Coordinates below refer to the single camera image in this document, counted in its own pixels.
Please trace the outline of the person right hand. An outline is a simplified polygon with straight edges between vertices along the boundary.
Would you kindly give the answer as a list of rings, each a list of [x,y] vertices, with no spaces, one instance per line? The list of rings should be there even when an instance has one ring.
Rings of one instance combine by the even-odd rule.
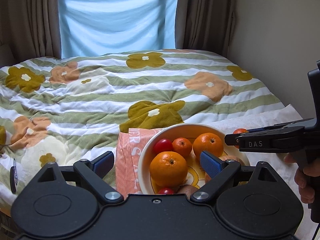
[[[303,171],[296,170],[295,183],[298,185],[300,199],[305,204],[311,204],[315,200],[315,191],[307,185],[307,176],[319,177],[319,159],[304,167]]]

